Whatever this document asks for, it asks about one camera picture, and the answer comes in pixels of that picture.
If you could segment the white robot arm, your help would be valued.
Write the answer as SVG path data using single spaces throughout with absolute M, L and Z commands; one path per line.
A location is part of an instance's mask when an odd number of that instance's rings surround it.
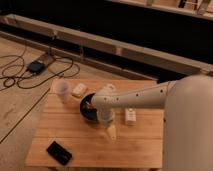
M 113 108 L 162 108 L 162 171 L 213 171 L 213 77 L 191 75 L 126 92 L 103 87 L 92 105 L 104 126 L 114 119 Z

